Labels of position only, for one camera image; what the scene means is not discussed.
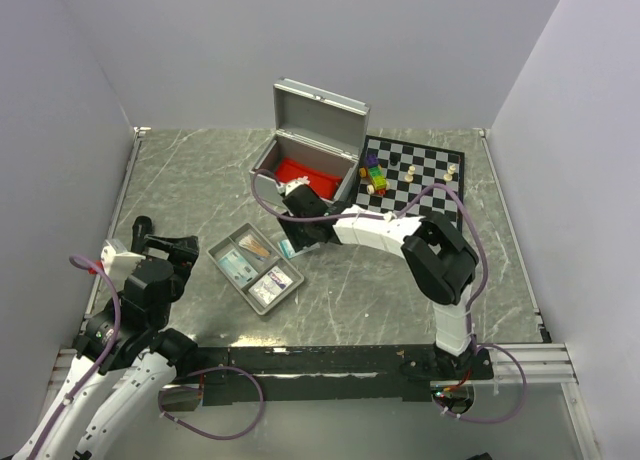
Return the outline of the red first aid pouch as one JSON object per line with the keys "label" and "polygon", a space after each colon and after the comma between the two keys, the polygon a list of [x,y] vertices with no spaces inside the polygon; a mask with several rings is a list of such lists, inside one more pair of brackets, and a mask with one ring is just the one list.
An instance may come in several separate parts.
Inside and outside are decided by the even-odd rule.
{"label": "red first aid pouch", "polygon": [[306,177],[314,192],[327,200],[334,197],[342,183],[342,178],[339,176],[312,169],[287,157],[276,168],[275,175],[281,182],[289,182],[297,178]]}

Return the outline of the bag of cotton swabs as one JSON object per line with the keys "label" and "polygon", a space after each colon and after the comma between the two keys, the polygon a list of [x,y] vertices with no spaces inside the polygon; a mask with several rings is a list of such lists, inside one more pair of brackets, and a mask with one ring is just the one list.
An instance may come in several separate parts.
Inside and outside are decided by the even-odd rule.
{"label": "bag of cotton swabs", "polygon": [[268,258],[271,255],[270,250],[252,234],[241,237],[237,243],[241,248],[251,252],[256,257]]}

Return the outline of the silver metal medicine case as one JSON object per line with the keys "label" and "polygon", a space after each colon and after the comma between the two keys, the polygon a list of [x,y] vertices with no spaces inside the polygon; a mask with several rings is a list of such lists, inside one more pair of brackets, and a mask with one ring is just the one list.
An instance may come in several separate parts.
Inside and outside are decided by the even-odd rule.
{"label": "silver metal medicine case", "polygon": [[275,82],[275,132],[250,168],[257,194],[282,207],[276,168],[287,157],[342,178],[330,203],[348,199],[357,176],[369,120],[368,104],[299,81]]}

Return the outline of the grey plastic divided tray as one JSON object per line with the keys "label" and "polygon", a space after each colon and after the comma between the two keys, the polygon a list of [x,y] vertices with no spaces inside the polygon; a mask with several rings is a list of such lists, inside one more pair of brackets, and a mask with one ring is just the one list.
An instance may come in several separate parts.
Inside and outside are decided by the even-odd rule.
{"label": "grey plastic divided tray", "polygon": [[269,314],[305,281],[278,247],[251,223],[244,223],[206,253],[259,316]]}

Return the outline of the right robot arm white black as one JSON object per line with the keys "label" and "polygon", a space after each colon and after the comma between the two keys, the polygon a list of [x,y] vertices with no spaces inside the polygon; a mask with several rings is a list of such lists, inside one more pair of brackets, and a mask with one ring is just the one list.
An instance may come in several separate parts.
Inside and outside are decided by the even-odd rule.
{"label": "right robot arm white black", "polygon": [[296,252],[334,243],[403,258],[419,290],[434,303],[439,372],[454,379],[470,368],[472,327],[467,306],[479,256],[445,215],[401,217],[358,205],[328,204],[299,180],[278,192],[286,208],[278,221]]}

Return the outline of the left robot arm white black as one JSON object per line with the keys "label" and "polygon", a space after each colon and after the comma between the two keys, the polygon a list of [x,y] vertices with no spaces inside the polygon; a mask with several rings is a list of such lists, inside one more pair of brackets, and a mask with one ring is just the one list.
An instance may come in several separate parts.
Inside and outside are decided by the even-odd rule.
{"label": "left robot arm white black", "polygon": [[111,293],[73,342],[76,352],[53,403],[17,459],[95,459],[135,408],[197,370],[198,346],[169,327],[171,307],[199,257],[196,236],[145,235],[127,250],[107,242],[100,261],[70,263],[101,277]]}

